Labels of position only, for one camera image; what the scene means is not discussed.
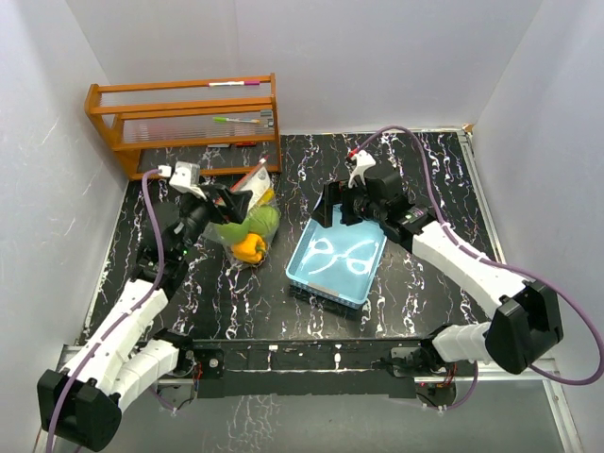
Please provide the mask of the clear zip top bag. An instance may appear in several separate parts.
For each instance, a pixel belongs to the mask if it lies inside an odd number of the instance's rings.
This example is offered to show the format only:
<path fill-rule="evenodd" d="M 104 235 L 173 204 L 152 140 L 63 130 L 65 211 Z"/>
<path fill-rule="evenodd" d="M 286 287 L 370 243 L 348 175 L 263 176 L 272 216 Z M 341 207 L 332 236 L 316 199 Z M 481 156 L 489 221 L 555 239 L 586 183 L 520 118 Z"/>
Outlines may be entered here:
<path fill-rule="evenodd" d="M 280 223 L 280 210 L 267 159 L 260 159 L 231 190 L 252 193 L 243 222 L 222 225 L 210 223 L 203 237 L 220 244 L 229 262 L 237 268 L 255 267 L 266 258 Z"/>

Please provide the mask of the green cabbage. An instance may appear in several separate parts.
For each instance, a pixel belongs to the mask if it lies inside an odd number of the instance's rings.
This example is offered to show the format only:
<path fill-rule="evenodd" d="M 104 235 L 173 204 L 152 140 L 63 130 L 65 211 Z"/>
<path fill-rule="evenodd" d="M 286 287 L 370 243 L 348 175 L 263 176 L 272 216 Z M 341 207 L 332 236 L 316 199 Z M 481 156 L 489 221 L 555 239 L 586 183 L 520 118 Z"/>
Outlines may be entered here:
<path fill-rule="evenodd" d="M 275 234 L 280 214 L 278 210 L 270 205 L 262 205 L 253 208 L 247 215 L 250 220 L 249 232 L 256 233 L 263 238 Z"/>
<path fill-rule="evenodd" d="M 242 242 L 249 233 L 250 220 L 246 218 L 242 223 L 234 222 L 216 225 L 215 230 L 222 243 L 232 245 Z"/>

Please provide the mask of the orange bell pepper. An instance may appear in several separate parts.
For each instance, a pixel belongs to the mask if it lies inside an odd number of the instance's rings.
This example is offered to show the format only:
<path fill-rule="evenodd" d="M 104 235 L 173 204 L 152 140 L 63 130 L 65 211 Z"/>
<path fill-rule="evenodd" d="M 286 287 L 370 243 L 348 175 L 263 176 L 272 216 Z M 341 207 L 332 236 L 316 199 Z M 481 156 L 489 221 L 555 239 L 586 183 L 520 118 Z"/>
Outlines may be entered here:
<path fill-rule="evenodd" d="M 231 246 L 231 251 L 237 260 L 258 264 L 264 259 L 266 243 L 260 235 L 248 233 L 241 242 Z"/>

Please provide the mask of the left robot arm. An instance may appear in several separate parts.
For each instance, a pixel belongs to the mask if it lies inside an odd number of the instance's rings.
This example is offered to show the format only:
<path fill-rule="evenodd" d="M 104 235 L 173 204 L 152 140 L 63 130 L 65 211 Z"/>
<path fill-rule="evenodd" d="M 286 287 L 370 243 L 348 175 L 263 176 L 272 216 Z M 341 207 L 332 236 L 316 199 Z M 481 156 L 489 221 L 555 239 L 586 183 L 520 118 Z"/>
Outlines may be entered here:
<path fill-rule="evenodd" d="M 46 451 L 53 451 L 57 437 L 93 452 L 103 450 L 126 410 L 159 378 L 192 371 L 195 354 L 178 334 L 164 333 L 141 350 L 135 347 L 187 275 L 185 256 L 208 224 L 242 223 L 253 194 L 219 184 L 190 184 L 180 191 L 179 215 L 165 229 L 151 200 L 144 200 L 154 241 L 141 246 L 131 277 L 94 335 L 60 370 L 40 377 Z"/>

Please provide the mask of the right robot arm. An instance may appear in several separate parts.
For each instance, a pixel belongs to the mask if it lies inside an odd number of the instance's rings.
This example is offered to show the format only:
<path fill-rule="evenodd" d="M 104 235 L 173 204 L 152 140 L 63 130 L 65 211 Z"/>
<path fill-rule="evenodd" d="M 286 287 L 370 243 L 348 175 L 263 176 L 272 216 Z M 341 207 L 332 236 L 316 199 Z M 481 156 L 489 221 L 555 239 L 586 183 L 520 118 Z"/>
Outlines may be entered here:
<path fill-rule="evenodd" d="M 538 280 L 490 266 L 487 256 L 461 239 L 451 239 L 431 208 L 413 204 L 398 174 L 354 176 L 327 183 L 312 219 L 332 227 L 376 222 L 388 240 L 437 268 L 481 306 L 488 320 L 476 325 L 439 327 L 412 353 L 431 374 L 440 375 L 457 361 L 493 361 L 518 375 L 563 338 L 554 290 Z"/>

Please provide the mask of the light blue plastic basket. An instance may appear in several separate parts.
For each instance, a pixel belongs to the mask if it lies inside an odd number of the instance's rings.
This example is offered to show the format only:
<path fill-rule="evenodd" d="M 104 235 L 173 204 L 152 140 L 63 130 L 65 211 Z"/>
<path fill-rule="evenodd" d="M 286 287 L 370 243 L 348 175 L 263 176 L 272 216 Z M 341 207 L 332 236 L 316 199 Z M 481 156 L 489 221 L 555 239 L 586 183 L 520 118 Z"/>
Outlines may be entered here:
<path fill-rule="evenodd" d="M 298 289 L 358 310 L 367 300 L 387 238 L 373 221 L 342 224 L 340 206 L 332 214 L 328 228 L 309 220 L 286 276 Z"/>

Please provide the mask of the green yellow pen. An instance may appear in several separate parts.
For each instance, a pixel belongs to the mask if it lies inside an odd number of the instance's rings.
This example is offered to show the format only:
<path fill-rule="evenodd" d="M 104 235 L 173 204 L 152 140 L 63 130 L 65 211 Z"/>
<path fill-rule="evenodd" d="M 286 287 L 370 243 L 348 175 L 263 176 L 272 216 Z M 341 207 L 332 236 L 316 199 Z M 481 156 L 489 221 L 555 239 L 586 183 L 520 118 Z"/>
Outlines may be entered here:
<path fill-rule="evenodd" d="M 234 117 L 219 117 L 214 116 L 212 120 L 216 123 L 237 123 L 237 124 L 251 124 L 251 125 L 259 125 L 261 124 L 260 119 L 247 119 L 247 118 L 234 118 Z"/>

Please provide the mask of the wooden shelf rack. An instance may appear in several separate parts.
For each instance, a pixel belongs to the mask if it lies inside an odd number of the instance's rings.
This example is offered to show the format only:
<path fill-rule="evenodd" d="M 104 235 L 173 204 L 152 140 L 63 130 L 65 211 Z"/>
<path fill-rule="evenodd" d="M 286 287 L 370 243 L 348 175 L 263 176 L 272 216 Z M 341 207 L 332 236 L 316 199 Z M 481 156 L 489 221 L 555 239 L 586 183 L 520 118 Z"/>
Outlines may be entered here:
<path fill-rule="evenodd" d="M 209 88 L 210 82 L 259 80 L 259 86 Z M 271 109 L 275 125 L 216 123 L 212 117 L 259 119 Z M 84 111 L 130 180 L 143 177 L 143 153 L 238 142 L 272 143 L 268 170 L 280 173 L 276 75 L 253 75 L 118 85 L 92 84 Z"/>

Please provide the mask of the white pink pen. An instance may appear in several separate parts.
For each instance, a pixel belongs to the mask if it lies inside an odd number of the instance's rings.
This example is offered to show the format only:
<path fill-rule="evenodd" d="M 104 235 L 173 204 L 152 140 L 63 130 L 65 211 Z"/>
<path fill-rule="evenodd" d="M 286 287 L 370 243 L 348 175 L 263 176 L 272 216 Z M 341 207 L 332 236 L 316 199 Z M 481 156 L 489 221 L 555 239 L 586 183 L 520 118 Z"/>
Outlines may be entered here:
<path fill-rule="evenodd" d="M 220 87 L 245 87 L 245 86 L 259 86 L 261 82 L 259 80 L 229 80 L 222 82 L 210 82 L 208 83 L 209 88 L 220 88 Z"/>

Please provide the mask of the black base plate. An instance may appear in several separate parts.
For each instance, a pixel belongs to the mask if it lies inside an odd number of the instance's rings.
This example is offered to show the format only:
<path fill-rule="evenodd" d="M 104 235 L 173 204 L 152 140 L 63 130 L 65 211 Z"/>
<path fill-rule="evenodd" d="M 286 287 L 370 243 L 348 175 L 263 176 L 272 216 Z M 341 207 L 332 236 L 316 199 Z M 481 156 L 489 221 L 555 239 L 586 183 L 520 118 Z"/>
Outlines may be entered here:
<path fill-rule="evenodd" d="M 382 394 L 414 398 L 421 380 L 445 364 L 411 340 L 196 340 L 190 371 L 164 375 L 160 387 L 188 385 L 196 398 L 245 395 Z"/>

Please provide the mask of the aluminium frame rail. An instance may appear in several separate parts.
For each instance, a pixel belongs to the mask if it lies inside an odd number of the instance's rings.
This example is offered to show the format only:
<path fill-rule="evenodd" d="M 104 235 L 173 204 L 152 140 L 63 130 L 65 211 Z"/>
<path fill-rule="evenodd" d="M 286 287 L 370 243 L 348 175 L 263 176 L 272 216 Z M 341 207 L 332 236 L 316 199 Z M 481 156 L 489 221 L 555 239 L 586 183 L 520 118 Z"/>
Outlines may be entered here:
<path fill-rule="evenodd" d="M 551 359 L 532 350 L 454 346 L 429 340 L 373 342 L 194 341 L 163 332 L 117 348 L 92 341 L 64 348 L 59 366 L 37 385 L 39 452 L 56 439 L 98 452 L 115 436 L 126 409 L 145 391 L 189 385 L 197 398 L 238 395 L 386 394 L 410 398 L 428 378 L 453 384 L 483 376 L 561 382 Z"/>

